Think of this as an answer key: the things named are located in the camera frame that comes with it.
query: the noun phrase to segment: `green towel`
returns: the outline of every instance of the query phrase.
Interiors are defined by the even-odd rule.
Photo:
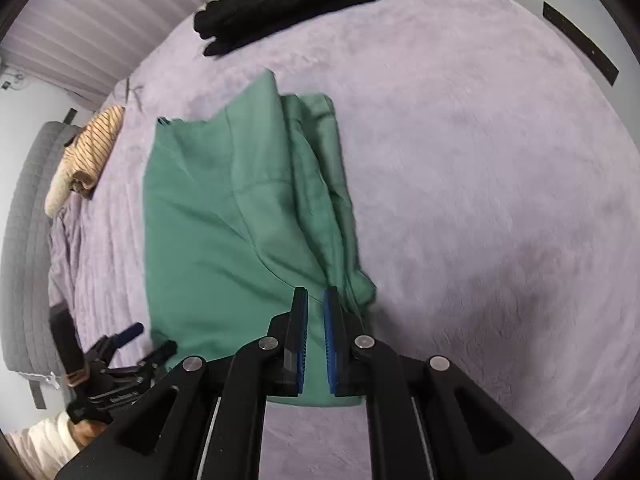
[[[210,121],[161,121],[144,179],[146,294],[155,341],[175,365],[234,354],[309,293],[306,406],[331,396],[322,295],[363,314],[375,288],[358,266],[331,100],[278,95],[265,72]]]

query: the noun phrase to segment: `quilted headboard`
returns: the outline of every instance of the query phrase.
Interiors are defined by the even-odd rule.
[[[64,143],[79,128],[45,123],[24,162],[6,222],[0,261],[0,340],[9,370],[59,376],[49,332],[49,229],[44,199]]]

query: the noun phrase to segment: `black strip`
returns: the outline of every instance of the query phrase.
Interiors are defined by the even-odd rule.
[[[40,381],[29,380],[29,387],[31,389],[31,397],[38,410],[46,410],[47,405],[44,402],[44,395],[42,394],[42,388],[40,387]]]
[[[65,124],[71,124],[76,118],[77,113],[78,110],[76,110],[75,108],[69,108],[69,111],[66,113],[65,120],[62,122]]]
[[[607,55],[599,49],[578,27],[567,19],[558,10],[545,2],[542,15],[555,25],[571,42],[578,47],[586,57],[593,61],[593,64],[602,75],[613,86],[620,71],[611,62]]]

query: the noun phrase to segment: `white curtain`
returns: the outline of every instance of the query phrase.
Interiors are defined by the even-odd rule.
[[[30,0],[0,43],[0,56],[97,109],[206,1]]]

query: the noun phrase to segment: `silver bolt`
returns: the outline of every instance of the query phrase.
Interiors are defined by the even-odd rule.
[[[429,366],[439,372],[449,370],[449,365],[449,360],[446,357],[442,357],[441,355],[436,355],[429,359]]]
[[[278,340],[274,337],[268,335],[267,337],[263,337],[258,341],[258,346],[263,350],[273,350],[278,346]]]
[[[187,357],[182,362],[182,368],[187,370],[188,372],[194,372],[196,370],[200,370],[202,367],[202,359],[199,357]]]
[[[354,343],[356,343],[356,346],[358,348],[371,348],[373,345],[376,344],[376,340],[373,339],[370,335],[359,335]]]

